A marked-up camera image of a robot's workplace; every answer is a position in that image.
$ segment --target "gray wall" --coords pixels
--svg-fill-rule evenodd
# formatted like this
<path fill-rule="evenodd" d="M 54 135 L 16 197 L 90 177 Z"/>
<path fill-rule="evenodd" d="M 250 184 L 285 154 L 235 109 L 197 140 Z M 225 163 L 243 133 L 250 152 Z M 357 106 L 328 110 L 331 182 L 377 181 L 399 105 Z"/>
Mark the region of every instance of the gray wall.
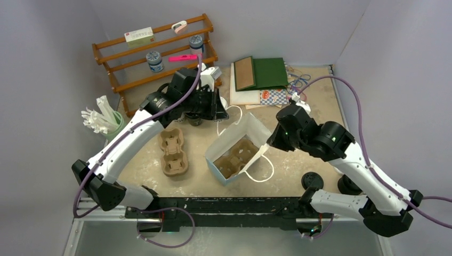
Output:
<path fill-rule="evenodd" d="M 336 65 L 358 91 L 374 162 L 424 195 L 452 197 L 451 1 L 372 0 Z M 339 85 L 357 134 L 356 104 Z M 425 212 L 452 223 L 452 206 L 424 201 Z M 452 230 L 413 213 L 411 229 L 391 239 L 395 255 L 450 255 Z"/>
<path fill-rule="evenodd" d="M 0 1 L 1 255 L 61 255 L 77 182 L 70 169 L 103 146 L 82 125 L 112 98 L 91 43 L 106 37 L 88 0 Z"/>
<path fill-rule="evenodd" d="M 241 57 L 284 57 L 293 64 L 334 63 L 370 0 L 90 0 L 113 39 L 207 13 L 219 64 Z M 157 34 L 158 39 L 171 36 Z"/>

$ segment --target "checkered cloth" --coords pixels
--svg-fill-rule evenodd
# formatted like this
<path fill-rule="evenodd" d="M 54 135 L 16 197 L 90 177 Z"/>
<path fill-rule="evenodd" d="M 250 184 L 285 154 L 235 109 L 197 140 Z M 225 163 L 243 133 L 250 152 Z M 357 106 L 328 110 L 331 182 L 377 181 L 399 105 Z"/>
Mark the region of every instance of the checkered cloth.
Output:
<path fill-rule="evenodd" d="M 261 90 L 261 105 L 284 105 L 288 104 L 286 90 Z"/>

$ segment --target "pink object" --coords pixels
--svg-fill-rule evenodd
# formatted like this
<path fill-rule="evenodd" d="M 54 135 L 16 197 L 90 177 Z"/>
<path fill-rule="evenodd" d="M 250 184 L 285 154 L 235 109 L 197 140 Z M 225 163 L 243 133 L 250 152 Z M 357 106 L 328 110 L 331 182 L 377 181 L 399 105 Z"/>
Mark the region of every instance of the pink object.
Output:
<path fill-rule="evenodd" d="M 190 54 L 190 55 L 180 55 L 180 56 L 169 57 L 168 61 L 174 62 L 174 61 L 196 60 L 196 59 L 198 59 L 198 56 L 196 56 L 194 54 Z"/>

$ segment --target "wooden shelf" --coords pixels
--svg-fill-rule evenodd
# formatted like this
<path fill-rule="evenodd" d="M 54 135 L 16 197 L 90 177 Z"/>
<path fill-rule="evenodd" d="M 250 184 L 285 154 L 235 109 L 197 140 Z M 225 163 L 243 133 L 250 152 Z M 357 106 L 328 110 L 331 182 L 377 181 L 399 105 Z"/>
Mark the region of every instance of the wooden shelf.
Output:
<path fill-rule="evenodd" d="M 122 101 L 122 103 L 124 105 L 124 110 L 126 111 L 128 117 L 133 116 L 133 114 L 135 114 L 136 110 L 129 111 L 129 107 L 127 105 L 127 101 L 126 101 L 126 98 L 125 98 L 125 93 L 124 93 L 125 91 L 127 91 L 127 90 L 129 90 L 131 88 L 143 85 L 145 83 L 149 83 L 149 82 L 152 82 L 152 81 L 155 81 L 155 80 L 167 77 L 167 76 L 171 76 L 177 70 L 179 70 L 182 67 L 171 69 L 171 70 L 167 70 L 167 71 L 160 72 L 160 73 L 156 73 L 156 74 L 153 74 L 152 76 L 149 76 L 149 77 L 137 80 L 137 81 L 133 81 L 133 82 L 129 82 L 127 84 L 121 85 L 119 83 L 116 75 L 115 75 L 115 72 L 123 70 L 123 69 L 126 69 L 126 68 L 129 68 L 129 67 L 133 67 L 133 66 L 139 65 L 141 63 L 145 63 L 145 62 L 147 62 L 146 58 L 137 59 L 137 60 L 130 61 L 130 62 L 127 62 L 125 64 L 117 65 L 117 66 L 114 66 L 114 67 L 110 67 L 108 65 L 108 61 L 119 59 L 119 58 L 131 55 L 131 54 L 134 54 L 134 53 L 142 52 L 142 51 L 151 49 L 153 47 L 158 47 L 158 46 L 161 46 L 161 45 L 171 44 L 173 42 L 176 42 L 176 41 L 179 41 L 179 40 L 182 40 L 182 39 L 185 39 L 185 38 L 189 38 L 190 36 L 201 35 L 201 34 L 204 35 L 204 47 L 206 49 L 205 55 L 207 56 L 203 60 L 203 62 L 205 64 L 213 66 L 214 62 L 218 61 L 218 56 L 216 55 L 216 51 L 213 48 L 212 43 L 211 43 L 210 38 L 209 38 L 209 33 L 213 32 L 213 25 L 212 25 L 212 22 L 210 21 L 210 19 L 208 18 L 208 16 L 204 13 L 201 16 L 194 17 L 194 18 L 188 19 L 186 21 L 187 21 L 188 24 L 202 21 L 204 23 L 204 28 L 196 30 L 196 31 L 193 31 L 193 32 L 185 33 L 185 34 L 182 34 L 182 35 L 177 35 L 177 36 L 174 36 L 174 37 L 171 37 L 169 39 L 162 40 L 162 41 L 156 41 L 156 42 L 148 44 L 148 45 L 140 46 L 140 47 L 137 47 L 137 48 L 133 48 L 133 49 L 130 49 L 130 50 L 126 50 L 124 52 L 119 52 L 119 53 L 116 53 L 116 54 L 113 54 L 113 55 L 109 55 L 109 56 L 105 56 L 105 57 L 102 56 L 102 54 L 100 52 L 100 49 L 106 48 L 106 47 L 111 47 L 113 45 L 117 45 L 117 44 L 121 44 L 121 43 L 125 43 L 126 42 L 125 37 L 120 37 L 120 38 L 113 39 L 113 40 L 110 40 L 110 41 L 107 41 L 107 42 L 103 42 L 103 43 L 99 43 L 99 44 L 92 44 L 94 59 L 96 60 L 96 62 L 99 65 L 103 65 L 105 67 L 105 70 L 107 71 L 108 78 L 110 80 L 111 89 L 114 92 L 119 93 L 119 95 L 121 96 L 121 101 Z M 171 29 L 172 24 L 164 25 L 164 26 L 161 26 L 161 27 L 158 27 L 158 28 L 153 28 L 152 31 L 154 32 L 154 34 L 157 34 L 159 32 L 169 30 L 169 29 Z M 190 49 L 190 46 L 189 45 L 185 45 L 185 46 L 178 47 L 178 48 L 166 51 L 166 52 L 162 52 L 160 54 L 162 55 L 162 57 L 165 57 L 165 56 L 168 56 L 168 55 L 171 55 L 171 54 L 174 54 L 174 53 L 178 53 L 178 52 L 182 52 L 182 51 L 185 51 L 185 50 L 188 50 L 188 49 Z M 186 68 L 196 68 L 197 67 L 197 63 L 193 62 L 193 63 L 185 65 L 184 67 L 186 67 Z M 221 85 L 221 80 L 218 79 L 215 82 L 215 86 L 220 86 L 220 85 Z"/>

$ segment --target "table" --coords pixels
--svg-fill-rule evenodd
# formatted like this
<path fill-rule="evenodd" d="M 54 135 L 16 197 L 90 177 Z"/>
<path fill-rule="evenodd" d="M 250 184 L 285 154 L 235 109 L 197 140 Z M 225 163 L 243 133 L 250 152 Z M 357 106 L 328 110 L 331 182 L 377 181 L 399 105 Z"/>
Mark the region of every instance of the table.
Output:
<path fill-rule="evenodd" d="M 221 68 L 223 74 L 220 86 L 220 95 L 229 101 L 230 68 Z M 304 74 L 310 74 L 312 79 L 329 75 L 329 67 L 298 68 Z M 159 83 L 150 83 L 137 87 L 127 93 L 128 103 L 137 107 L 151 92 L 163 83 L 169 82 L 171 77 L 159 80 Z M 311 116 L 317 123 L 335 121 L 343 124 L 342 115 L 332 81 L 323 79 L 305 91 L 308 104 L 311 106 Z M 251 112 L 271 132 L 277 125 L 275 118 L 280 108 L 276 106 L 261 107 L 246 110 L 241 107 L 244 114 Z M 235 122 L 239 117 L 239 110 L 228 110 L 230 119 L 220 123 L 220 130 Z M 212 121 L 203 121 L 200 126 L 193 127 L 188 121 L 173 122 L 168 128 L 182 129 L 185 143 L 183 150 L 189 160 L 189 169 L 186 174 L 179 177 L 167 177 L 160 167 L 160 158 L 163 152 L 157 144 L 157 137 L 152 138 L 126 165 L 119 181 L 135 185 L 145 185 L 154 189 L 163 197 L 275 197 L 275 196 L 301 196 L 304 192 L 301 186 L 301 177 L 307 172 L 319 173 L 325 183 L 324 189 L 338 193 L 337 181 L 341 177 L 332 166 L 320 159 L 312 158 L 307 153 L 297 150 L 284 152 L 271 148 L 265 155 L 275 166 L 274 176 L 267 182 L 256 183 L 246 175 L 241 175 L 236 181 L 224 186 L 213 176 L 208 169 L 204 153 L 207 147 L 217 138 L 216 124 Z M 260 159 L 254 163 L 249 173 L 261 180 L 271 173 L 267 161 Z"/>

